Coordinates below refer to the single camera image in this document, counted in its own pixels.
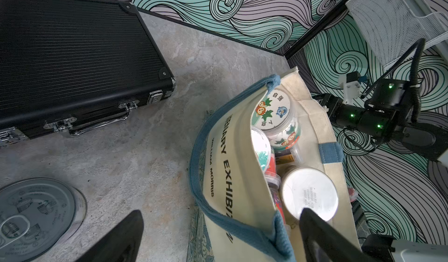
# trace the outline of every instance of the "briefcase latch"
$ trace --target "briefcase latch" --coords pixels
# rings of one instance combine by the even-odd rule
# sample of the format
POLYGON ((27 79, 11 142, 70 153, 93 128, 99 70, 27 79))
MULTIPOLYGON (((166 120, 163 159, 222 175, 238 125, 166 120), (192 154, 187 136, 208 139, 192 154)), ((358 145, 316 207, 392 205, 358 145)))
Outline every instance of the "briefcase latch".
POLYGON ((0 148, 7 147, 10 144, 29 140, 22 131, 16 127, 10 127, 0 130, 0 148))
POLYGON ((163 95, 164 95, 164 93, 162 90, 149 92, 149 98, 148 98, 147 104, 151 104, 151 103, 160 101, 160 99, 162 98, 163 95))

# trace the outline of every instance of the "marble floor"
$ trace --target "marble floor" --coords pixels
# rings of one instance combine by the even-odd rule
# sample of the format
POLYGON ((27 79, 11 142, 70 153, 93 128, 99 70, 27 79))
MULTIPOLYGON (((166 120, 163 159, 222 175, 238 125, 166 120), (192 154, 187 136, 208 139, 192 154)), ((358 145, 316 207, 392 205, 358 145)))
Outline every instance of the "marble floor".
POLYGON ((137 261, 185 261, 193 207, 187 167, 206 110, 289 69, 273 53, 141 15, 177 79, 171 98, 77 138, 50 134, 0 150, 0 186, 46 176, 87 198, 79 231, 37 262, 74 261, 134 209, 145 224, 137 261))

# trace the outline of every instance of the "ribbed black case surface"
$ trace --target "ribbed black case surface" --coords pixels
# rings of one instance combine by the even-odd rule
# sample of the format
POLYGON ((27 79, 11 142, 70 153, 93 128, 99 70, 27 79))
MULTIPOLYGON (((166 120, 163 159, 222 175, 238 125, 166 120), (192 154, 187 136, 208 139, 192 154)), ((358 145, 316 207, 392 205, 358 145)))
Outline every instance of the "ribbed black case surface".
POLYGON ((0 129, 81 125, 172 91, 172 74, 137 8, 109 0, 0 0, 0 129))

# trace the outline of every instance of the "white lid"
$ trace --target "white lid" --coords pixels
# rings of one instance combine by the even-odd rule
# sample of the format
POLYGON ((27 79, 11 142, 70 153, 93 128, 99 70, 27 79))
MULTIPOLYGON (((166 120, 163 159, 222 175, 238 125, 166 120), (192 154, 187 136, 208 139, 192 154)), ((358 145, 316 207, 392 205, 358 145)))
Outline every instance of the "white lid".
POLYGON ((251 124, 263 131, 271 130, 290 119, 290 113, 289 95, 283 90, 274 89, 255 108, 251 124))
POLYGON ((297 220, 306 207, 323 220, 330 220, 337 210, 338 196, 331 179, 313 168, 289 171, 280 189, 283 205, 297 220))
POLYGON ((70 188, 51 178, 29 178, 2 187, 2 221, 10 220, 0 231, 3 236, 18 239, 7 245, 0 238, 0 257, 6 262, 21 262, 42 255, 70 228, 76 210, 70 188))
POLYGON ((254 126, 250 127, 250 134, 252 137, 252 145, 258 157, 258 163, 260 164, 261 170, 265 172, 271 160, 271 144, 266 134, 254 126))

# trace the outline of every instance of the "wavy patterned wall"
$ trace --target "wavy patterned wall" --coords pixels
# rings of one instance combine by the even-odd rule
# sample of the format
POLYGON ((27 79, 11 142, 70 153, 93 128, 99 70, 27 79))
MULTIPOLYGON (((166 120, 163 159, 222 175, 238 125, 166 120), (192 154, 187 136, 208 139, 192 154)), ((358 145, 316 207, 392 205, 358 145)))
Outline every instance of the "wavy patterned wall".
MULTIPOLYGON (((265 49, 284 52, 340 0, 121 0, 265 49)), ((347 13, 328 25, 335 25, 347 13)))
MULTIPOLYGON (((448 13, 448 0, 427 2, 434 10, 448 13)), ((337 84, 340 75, 358 71, 376 80, 384 72, 350 13, 318 34, 288 62, 299 67, 312 92, 339 97, 342 97, 337 84)), ((394 78, 407 79, 409 69, 410 61, 404 62, 394 78)), ((423 86, 419 121, 448 129, 448 65, 433 49, 424 52, 419 77, 423 86)), ((364 102, 358 98, 356 104, 363 106, 364 102)), ((398 142, 365 153, 346 140, 341 129, 334 131, 344 148, 347 184, 359 191, 358 199, 373 233, 448 244, 448 170, 445 166, 428 161, 398 142)), ((369 148, 369 136, 360 132, 350 132, 349 136, 369 148)))
MULTIPOLYGON (((188 24, 284 52, 339 0, 122 0, 188 24)), ((426 0, 448 14, 448 0, 426 0)), ((298 66, 309 89, 341 97, 338 77, 351 71, 373 80, 383 69, 350 14, 343 13, 289 63, 298 66)), ((410 62, 395 78, 406 79, 410 62)), ((424 52, 421 121, 448 129, 448 65, 433 49, 424 52)), ((347 183, 359 192, 372 232, 417 242, 448 244, 448 171, 397 142, 373 153, 355 148, 334 129, 345 151, 347 183)), ((370 137, 351 132, 367 146, 370 137)))

